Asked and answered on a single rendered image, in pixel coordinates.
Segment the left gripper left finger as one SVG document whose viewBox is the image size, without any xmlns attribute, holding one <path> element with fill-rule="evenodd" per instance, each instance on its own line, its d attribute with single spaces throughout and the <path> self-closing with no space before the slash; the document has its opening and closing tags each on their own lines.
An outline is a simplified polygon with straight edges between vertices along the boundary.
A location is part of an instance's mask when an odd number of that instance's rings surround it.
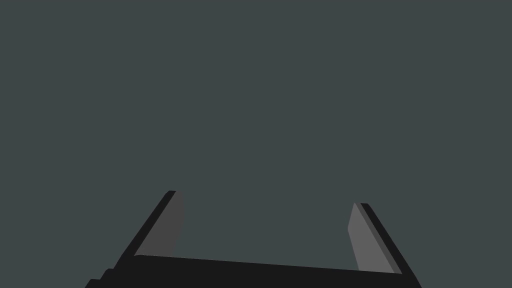
<svg viewBox="0 0 512 288">
<path fill-rule="evenodd" d="M 183 227 L 184 207 L 182 192 L 166 192 L 121 254 L 121 258 L 138 255 L 170 258 Z"/>
</svg>

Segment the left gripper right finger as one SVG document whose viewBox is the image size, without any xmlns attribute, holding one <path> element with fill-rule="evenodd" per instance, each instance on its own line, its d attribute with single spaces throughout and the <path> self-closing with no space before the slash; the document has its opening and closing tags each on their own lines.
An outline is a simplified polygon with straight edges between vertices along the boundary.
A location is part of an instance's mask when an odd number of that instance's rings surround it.
<svg viewBox="0 0 512 288">
<path fill-rule="evenodd" d="M 360 271 L 410 275 L 403 255 L 369 204 L 353 204 L 347 231 Z"/>
</svg>

